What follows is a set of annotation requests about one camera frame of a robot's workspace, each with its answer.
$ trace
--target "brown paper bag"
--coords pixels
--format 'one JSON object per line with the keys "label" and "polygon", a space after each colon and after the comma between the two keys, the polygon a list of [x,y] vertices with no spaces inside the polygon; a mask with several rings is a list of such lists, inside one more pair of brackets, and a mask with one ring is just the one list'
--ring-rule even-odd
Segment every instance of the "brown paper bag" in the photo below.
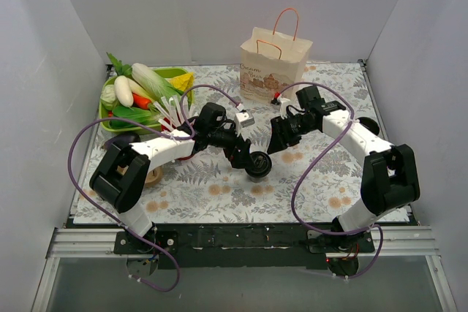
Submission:
{"label": "brown paper bag", "polygon": [[[298,16],[294,37],[276,31],[279,18],[292,10]],[[312,42],[296,38],[299,14],[284,9],[276,19],[273,31],[255,27],[252,37],[241,46],[241,95],[247,99],[270,103],[274,94],[298,82],[303,74]],[[284,92],[291,97],[294,89]]]}

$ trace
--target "green basket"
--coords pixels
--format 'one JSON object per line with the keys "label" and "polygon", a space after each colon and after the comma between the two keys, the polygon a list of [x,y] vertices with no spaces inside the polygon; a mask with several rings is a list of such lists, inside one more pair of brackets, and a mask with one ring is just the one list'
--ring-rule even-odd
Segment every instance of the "green basket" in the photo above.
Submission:
{"label": "green basket", "polygon": [[[161,77],[166,78],[166,79],[174,78],[174,77],[185,75],[186,73],[188,73],[185,69],[182,69],[180,67],[169,67],[169,68],[166,68],[166,69],[155,69],[154,71],[158,75],[160,75]],[[110,78],[104,84],[104,87],[109,85],[109,84],[114,84],[114,80],[116,80],[116,78],[117,78],[117,76]],[[106,109],[104,107],[104,105],[102,105],[102,103],[99,101],[99,118],[106,118],[106,117],[109,117],[109,110]],[[101,126],[106,131],[109,131],[109,132],[112,132],[112,133],[119,134],[119,133],[124,133],[124,132],[135,132],[135,133],[141,134],[141,135],[151,133],[150,131],[147,131],[146,129],[136,127],[136,126],[135,127],[113,129],[113,128],[110,128],[109,122],[110,121],[101,122]],[[148,127],[156,129],[158,131],[161,130],[161,124],[160,123],[151,124]]]}

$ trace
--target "floral tablecloth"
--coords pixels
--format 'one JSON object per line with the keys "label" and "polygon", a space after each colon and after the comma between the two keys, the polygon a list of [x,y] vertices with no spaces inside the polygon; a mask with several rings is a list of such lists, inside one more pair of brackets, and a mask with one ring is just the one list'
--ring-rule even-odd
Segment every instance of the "floral tablecloth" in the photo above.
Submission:
{"label": "floral tablecloth", "polygon": [[[215,85],[237,100],[239,65],[188,66],[195,84]],[[359,64],[308,64],[303,79],[330,86],[355,108],[356,117],[376,118],[369,91]],[[333,95],[321,90],[327,100]],[[274,106],[242,99],[255,118],[255,125],[243,130],[252,141],[252,151],[266,151],[270,140],[270,119],[278,115]],[[218,102],[233,116],[235,109],[219,92],[201,88],[195,91],[197,111],[206,102]],[[101,145],[111,137],[99,128],[91,157],[85,165],[84,188],[99,204],[112,210],[88,187],[89,178],[101,160]],[[294,185],[313,158],[332,139],[319,132],[303,137],[299,145],[271,156],[273,169],[261,183],[251,182],[244,170],[234,170],[221,149],[208,147],[188,161],[175,161],[163,167],[162,181],[144,189],[140,201],[155,223],[246,223],[295,222],[290,209]],[[336,146],[309,173],[296,198],[299,216],[305,221],[329,222],[360,197],[361,168],[340,145]],[[396,210],[383,221],[408,221],[405,209]],[[106,224],[112,220],[84,198],[78,201],[74,223]]]}

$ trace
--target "white wall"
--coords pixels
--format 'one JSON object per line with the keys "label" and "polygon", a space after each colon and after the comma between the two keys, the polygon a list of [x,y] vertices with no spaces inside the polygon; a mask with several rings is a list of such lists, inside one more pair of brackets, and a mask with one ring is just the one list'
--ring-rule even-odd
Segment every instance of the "white wall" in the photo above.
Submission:
{"label": "white wall", "polygon": [[29,311],[72,201],[68,148],[95,116],[105,66],[69,0],[0,9],[0,310]]}
{"label": "white wall", "polygon": [[[368,58],[397,0],[71,0],[101,56],[146,64],[238,63],[254,26],[272,28],[285,7],[301,14],[311,57]],[[281,31],[293,33],[293,14]]]}
{"label": "white wall", "polygon": [[468,311],[468,0],[399,0],[369,58],[392,141],[415,149],[418,218],[432,225],[460,311]]}

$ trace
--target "orange bag handle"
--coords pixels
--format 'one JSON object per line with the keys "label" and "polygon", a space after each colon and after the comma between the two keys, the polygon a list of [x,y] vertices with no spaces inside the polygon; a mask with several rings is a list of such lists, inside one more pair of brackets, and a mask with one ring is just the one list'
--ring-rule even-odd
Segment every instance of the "orange bag handle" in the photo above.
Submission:
{"label": "orange bag handle", "polygon": [[281,14],[279,14],[278,18],[276,19],[276,23],[275,23],[275,26],[273,27],[273,35],[275,35],[275,32],[276,32],[276,26],[278,26],[278,21],[279,21],[279,18],[281,17],[281,15],[283,15],[284,12],[288,11],[288,10],[292,10],[293,12],[295,12],[295,14],[298,16],[298,20],[296,21],[295,23],[295,32],[294,32],[294,39],[293,41],[295,40],[295,36],[296,34],[298,33],[298,27],[299,27],[299,13],[296,9],[294,9],[293,7],[288,7],[287,9],[284,9],[283,11],[281,11]]}
{"label": "orange bag handle", "polygon": [[265,40],[261,40],[261,39],[257,39],[257,54],[258,54],[258,42],[262,42],[262,43],[265,43],[265,44],[273,45],[276,49],[279,50],[279,57],[278,57],[278,60],[281,58],[281,55],[283,54],[283,50],[281,50],[281,48],[280,48],[278,45],[272,44],[272,43],[270,43],[270,42],[266,42]]}

